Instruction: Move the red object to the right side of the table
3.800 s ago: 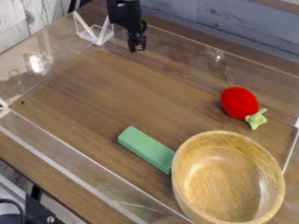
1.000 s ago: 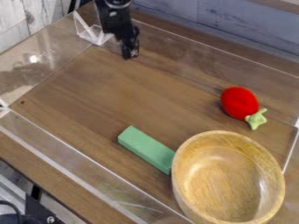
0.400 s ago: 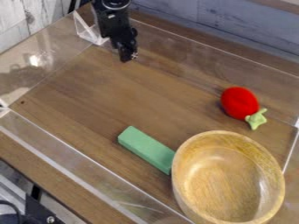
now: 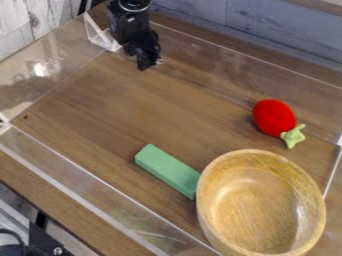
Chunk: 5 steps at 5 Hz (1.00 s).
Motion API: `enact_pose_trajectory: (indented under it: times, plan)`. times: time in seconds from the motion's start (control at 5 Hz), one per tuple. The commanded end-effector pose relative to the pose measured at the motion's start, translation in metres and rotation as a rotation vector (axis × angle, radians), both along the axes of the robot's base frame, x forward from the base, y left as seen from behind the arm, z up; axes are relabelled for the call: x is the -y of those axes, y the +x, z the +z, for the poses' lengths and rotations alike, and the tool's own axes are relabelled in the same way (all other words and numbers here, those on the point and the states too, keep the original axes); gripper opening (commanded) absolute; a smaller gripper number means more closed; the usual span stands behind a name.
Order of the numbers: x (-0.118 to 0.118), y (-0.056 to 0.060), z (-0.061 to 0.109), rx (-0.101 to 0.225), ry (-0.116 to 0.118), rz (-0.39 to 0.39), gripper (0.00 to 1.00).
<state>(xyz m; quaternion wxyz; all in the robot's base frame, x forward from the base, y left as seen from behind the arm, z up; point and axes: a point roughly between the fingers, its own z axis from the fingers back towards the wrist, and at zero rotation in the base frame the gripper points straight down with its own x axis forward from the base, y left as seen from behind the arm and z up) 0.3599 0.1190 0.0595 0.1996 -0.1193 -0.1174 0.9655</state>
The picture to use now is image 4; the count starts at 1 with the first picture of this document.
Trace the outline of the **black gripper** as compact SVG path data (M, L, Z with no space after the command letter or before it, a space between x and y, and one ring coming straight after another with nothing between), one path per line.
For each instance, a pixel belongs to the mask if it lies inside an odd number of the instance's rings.
M144 71L163 63L159 36L149 27L150 0L108 0L109 30L128 55L136 54L137 69Z

